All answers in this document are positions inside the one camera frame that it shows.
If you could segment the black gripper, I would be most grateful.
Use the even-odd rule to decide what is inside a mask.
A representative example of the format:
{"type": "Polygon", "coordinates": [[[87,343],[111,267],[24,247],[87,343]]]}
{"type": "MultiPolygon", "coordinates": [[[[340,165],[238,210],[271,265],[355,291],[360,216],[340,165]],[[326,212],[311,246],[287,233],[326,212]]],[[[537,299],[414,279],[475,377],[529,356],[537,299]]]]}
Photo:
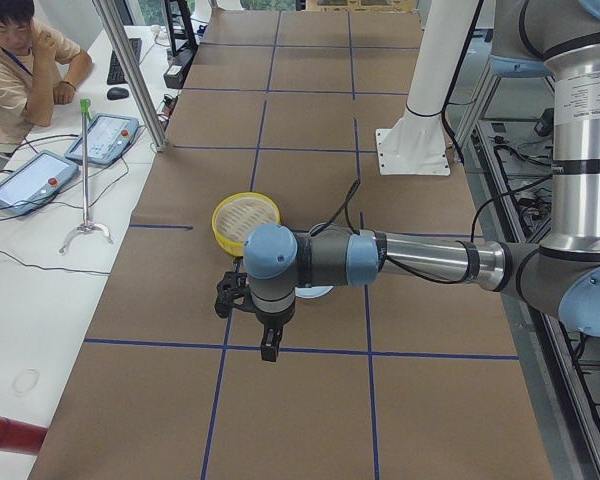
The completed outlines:
{"type": "Polygon", "coordinates": [[[260,344],[261,359],[266,362],[276,362],[284,326],[295,313],[295,295],[289,294],[278,300],[266,300],[252,294],[251,298],[256,318],[263,325],[263,337],[260,344]]]}

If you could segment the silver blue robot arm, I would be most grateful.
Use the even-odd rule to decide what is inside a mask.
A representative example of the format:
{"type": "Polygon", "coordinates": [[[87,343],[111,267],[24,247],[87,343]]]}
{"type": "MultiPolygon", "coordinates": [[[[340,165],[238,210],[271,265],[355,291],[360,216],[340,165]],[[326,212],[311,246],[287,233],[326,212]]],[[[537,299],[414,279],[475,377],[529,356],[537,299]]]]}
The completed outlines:
{"type": "Polygon", "coordinates": [[[244,246],[243,309],[275,361],[299,287],[367,285],[381,273],[475,283],[600,337],[600,1],[500,1],[494,57],[536,60],[554,79],[550,233],[537,244],[437,241],[324,224],[254,229],[244,246]]]}

